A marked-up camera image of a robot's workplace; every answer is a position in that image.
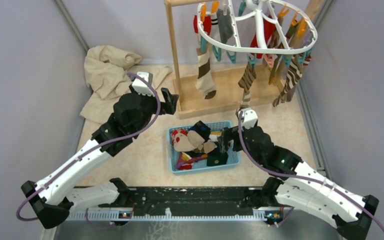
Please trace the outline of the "black blue white sock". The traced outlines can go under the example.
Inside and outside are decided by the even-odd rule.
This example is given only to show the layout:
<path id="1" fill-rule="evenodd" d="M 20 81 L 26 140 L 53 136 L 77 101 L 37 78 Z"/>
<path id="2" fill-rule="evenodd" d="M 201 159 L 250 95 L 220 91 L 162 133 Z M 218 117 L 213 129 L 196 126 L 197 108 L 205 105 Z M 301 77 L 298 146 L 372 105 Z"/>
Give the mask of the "black blue white sock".
<path id="1" fill-rule="evenodd" d="M 194 136 L 194 135 L 199 135 L 204 139 L 205 142 L 207 142 L 210 139 L 210 134 L 211 134 L 211 128 L 206 125 L 204 122 L 199 120 L 196 122 L 192 127 L 188 129 L 188 136 Z"/>

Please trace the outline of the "grey red reindeer sock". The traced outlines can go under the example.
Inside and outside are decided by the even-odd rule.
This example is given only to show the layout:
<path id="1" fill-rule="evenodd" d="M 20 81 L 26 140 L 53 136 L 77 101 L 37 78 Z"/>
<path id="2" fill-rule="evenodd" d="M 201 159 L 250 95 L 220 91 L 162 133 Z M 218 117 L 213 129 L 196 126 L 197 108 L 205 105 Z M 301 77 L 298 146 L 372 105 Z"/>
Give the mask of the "grey red reindeer sock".
<path id="1" fill-rule="evenodd" d="M 170 134 L 170 139 L 177 152 L 194 152 L 208 154 L 216 149 L 216 144 L 210 140 L 205 140 L 194 130 L 184 129 L 174 130 Z"/>

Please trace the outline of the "light blue plastic basket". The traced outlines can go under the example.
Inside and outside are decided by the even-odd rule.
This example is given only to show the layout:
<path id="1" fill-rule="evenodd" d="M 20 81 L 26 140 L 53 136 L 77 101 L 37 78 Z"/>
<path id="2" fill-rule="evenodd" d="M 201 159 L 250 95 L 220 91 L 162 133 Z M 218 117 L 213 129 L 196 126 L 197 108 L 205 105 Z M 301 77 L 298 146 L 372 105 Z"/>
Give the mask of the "light blue plastic basket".
<path id="1" fill-rule="evenodd" d="M 225 164 L 217 164 L 214 166 L 207 166 L 207 159 L 202 159 L 194 162 L 193 164 L 187 164 L 186 169 L 178 169 L 180 164 L 178 164 L 178 160 L 180 159 L 181 153 L 176 151 L 174 145 L 171 140 L 171 134 L 174 131 L 180 130 L 189 130 L 193 125 L 181 125 L 171 127 L 166 131 L 166 137 L 168 141 L 168 169 L 175 175 L 187 175 L 187 174 L 197 174 L 204 173 L 210 171 L 218 171 L 218 170 L 227 170 L 235 168 L 241 162 L 241 156 L 239 152 L 233 151 L 233 147 L 231 146 L 227 153 L 227 159 Z"/>

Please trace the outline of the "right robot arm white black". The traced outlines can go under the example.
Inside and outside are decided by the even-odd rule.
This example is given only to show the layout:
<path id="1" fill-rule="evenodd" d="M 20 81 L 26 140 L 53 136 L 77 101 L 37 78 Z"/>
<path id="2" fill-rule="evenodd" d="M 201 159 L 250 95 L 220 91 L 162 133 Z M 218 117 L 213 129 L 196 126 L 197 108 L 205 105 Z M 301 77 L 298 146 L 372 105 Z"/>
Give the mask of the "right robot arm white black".
<path id="1" fill-rule="evenodd" d="M 335 228 L 347 240 L 367 238 L 379 200 L 353 193 L 318 173 L 300 156 L 275 145 L 259 126 L 224 128 L 217 146 L 233 145 L 270 177 L 261 199 L 267 206 L 287 205 L 307 212 Z"/>

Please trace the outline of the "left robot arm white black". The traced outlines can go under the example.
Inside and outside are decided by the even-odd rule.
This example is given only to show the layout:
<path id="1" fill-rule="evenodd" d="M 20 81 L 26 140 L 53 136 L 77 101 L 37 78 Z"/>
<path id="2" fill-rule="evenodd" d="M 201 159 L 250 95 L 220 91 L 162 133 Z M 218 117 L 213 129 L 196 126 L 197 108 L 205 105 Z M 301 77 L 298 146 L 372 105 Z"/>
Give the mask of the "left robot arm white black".
<path id="1" fill-rule="evenodd" d="M 132 207 L 132 193 L 118 177 L 96 186 L 77 187 L 92 170 L 115 157 L 159 115 L 174 115 L 179 95 L 163 87 L 164 101 L 132 90 L 113 105 L 113 113 L 86 144 L 47 177 L 26 181 L 21 190 L 45 229 L 62 224 L 71 213 L 90 207 Z"/>

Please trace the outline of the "maroon pink sock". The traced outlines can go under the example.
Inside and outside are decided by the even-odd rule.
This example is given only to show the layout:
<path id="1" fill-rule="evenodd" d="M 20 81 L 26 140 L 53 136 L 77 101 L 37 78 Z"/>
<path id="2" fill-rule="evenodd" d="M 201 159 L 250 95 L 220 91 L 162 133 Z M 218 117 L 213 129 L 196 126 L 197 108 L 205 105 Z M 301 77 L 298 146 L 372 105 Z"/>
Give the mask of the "maroon pink sock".
<path id="1" fill-rule="evenodd" d="M 206 160 L 208 158 L 207 154 L 201 154 L 199 156 L 191 157 L 185 152 L 181 152 L 177 159 L 175 169 L 176 170 L 191 170 L 195 162 Z"/>

